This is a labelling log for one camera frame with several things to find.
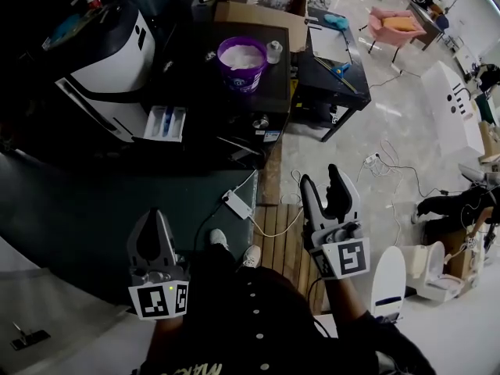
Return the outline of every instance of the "purple bucket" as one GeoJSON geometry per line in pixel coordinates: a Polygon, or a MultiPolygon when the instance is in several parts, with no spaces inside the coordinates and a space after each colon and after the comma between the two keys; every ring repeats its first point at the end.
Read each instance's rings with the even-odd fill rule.
{"type": "Polygon", "coordinates": [[[242,94],[253,93],[257,89],[257,86],[259,86],[259,80],[262,72],[267,67],[266,55],[266,47],[262,43],[251,39],[250,37],[231,37],[223,41],[217,49],[217,60],[219,62],[224,83],[234,92],[242,94]],[[246,70],[232,70],[230,66],[227,66],[220,61],[220,56],[227,49],[238,45],[256,47],[262,53],[262,64],[255,68],[248,68],[246,70]]]}

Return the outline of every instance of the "pink chair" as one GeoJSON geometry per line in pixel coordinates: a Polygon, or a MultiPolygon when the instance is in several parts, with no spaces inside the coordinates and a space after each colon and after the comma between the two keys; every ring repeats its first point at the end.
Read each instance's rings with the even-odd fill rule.
{"type": "Polygon", "coordinates": [[[359,30],[363,30],[366,27],[370,30],[370,33],[375,39],[368,51],[368,54],[372,52],[372,48],[375,45],[376,41],[381,41],[383,43],[387,43],[388,45],[393,45],[397,47],[396,53],[394,54],[394,58],[392,62],[396,59],[396,55],[401,47],[403,47],[408,41],[416,38],[417,36],[426,34],[427,32],[423,30],[422,26],[415,19],[415,16],[411,11],[385,11],[383,9],[378,9],[377,7],[372,7],[372,11],[368,18],[368,25],[359,28],[359,30]],[[406,16],[410,17],[413,21],[413,25],[416,30],[411,30],[410,32],[405,32],[402,30],[397,30],[390,27],[383,27],[382,20],[384,18],[392,18],[393,16],[406,16]]]}

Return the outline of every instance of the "sink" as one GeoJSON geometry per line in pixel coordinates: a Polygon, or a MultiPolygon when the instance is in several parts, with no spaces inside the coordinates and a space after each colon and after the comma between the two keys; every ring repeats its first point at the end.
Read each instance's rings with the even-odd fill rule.
{"type": "Polygon", "coordinates": [[[423,87],[434,115],[441,156],[459,162],[484,155],[477,114],[463,80],[441,61],[422,75],[423,87]]]}

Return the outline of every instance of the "white sneaker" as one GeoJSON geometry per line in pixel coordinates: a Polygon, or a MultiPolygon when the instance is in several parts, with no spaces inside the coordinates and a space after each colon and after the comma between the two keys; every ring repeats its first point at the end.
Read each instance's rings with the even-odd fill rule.
{"type": "Polygon", "coordinates": [[[411,221],[415,225],[419,222],[419,208],[418,204],[415,204],[415,209],[413,210],[411,221]]]}
{"type": "Polygon", "coordinates": [[[209,240],[211,245],[222,245],[227,251],[229,251],[226,235],[220,229],[212,229],[210,231],[209,240]]]}
{"type": "Polygon", "coordinates": [[[247,251],[243,255],[243,266],[248,268],[257,268],[260,261],[260,247],[252,245],[247,248],[247,251]]]}

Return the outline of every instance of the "wooden pallet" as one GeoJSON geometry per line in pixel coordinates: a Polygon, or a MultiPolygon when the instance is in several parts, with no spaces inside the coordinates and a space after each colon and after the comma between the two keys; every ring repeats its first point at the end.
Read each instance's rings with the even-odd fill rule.
{"type": "MultiPolygon", "coordinates": [[[[279,234],[294,220],[298,211],[296,205],[257,206],[255,221],[265,234],[279,234]]],[[[303,248],[303,226],[304,216],[301,213],[290,230],[281,236],[263,237],[254,227],[253,243],[262,249],[260,265],[282,274],[307,298],[311,284],[320,275],[316,264],[303,248]]],[[[312,287],[309,305],[314,315],[321,314],[324,291],[322,280],[312,287]]]]}

